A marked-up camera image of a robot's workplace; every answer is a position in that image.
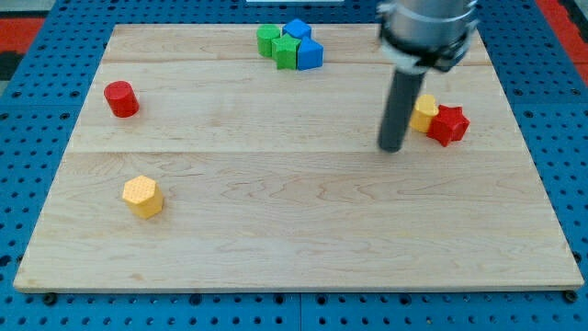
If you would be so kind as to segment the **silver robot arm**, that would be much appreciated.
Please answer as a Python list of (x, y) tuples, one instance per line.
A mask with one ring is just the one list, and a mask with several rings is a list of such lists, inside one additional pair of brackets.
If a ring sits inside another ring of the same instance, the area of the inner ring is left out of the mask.
[(450, 71), (476, 30), (476, 0), (390, 0), (377, 6), (382, 50), (404, 74)]

